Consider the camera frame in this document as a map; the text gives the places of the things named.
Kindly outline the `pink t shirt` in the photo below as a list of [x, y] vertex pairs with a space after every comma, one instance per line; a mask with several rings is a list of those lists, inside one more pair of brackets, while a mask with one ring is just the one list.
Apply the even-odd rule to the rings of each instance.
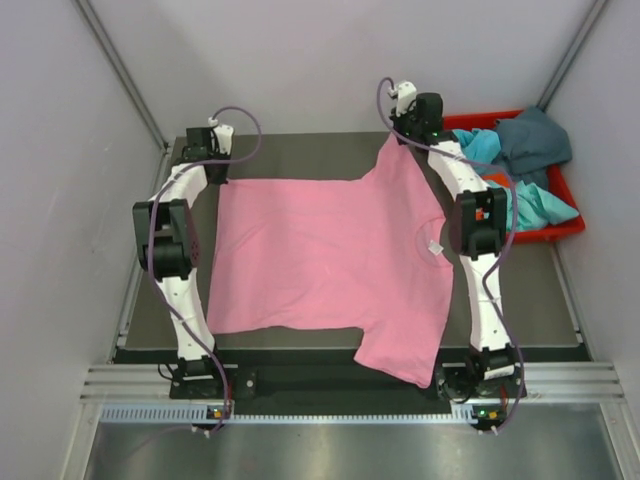
[[444, 223], [394, 137], [356, 180], [233, 180], [219, 195], [208, 327], [357, 328], [357, 363], [428, 387], [453, 293]]

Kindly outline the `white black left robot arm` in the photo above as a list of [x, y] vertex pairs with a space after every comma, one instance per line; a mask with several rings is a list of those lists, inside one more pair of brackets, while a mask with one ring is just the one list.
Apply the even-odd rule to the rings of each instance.
[[229, 380], [215, 355], [197, 286], [201, 249], [192, 216], [198, 196], [227, 180], [234, 128], [209, 119], [186, 130], [186, 145], [160, 190], [132, 209], [136, 251], [151, 286], [169, 311], [178, 343], [169, 370], [172, 399], [231, 400]]

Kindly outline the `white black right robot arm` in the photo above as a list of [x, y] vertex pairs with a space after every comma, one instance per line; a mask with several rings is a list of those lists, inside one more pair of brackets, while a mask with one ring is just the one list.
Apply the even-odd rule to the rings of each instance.
[[437, 93], [419, 93], [410, 82], [392, 85], [389, 119], [399, 143], [427, 152], [453, 200], [449, 244], [465, 272], [471, 307], [471, 335], [466, 375], [448, 376], [441, 391], [463, 401], [487, 396], [516, 374], [517, 349], [504, 325], [499, 262], [513, 243], [507, 231], [507, 192], [490, 186], [467, 159], [451, 130], [444, 128], [443, 101]]

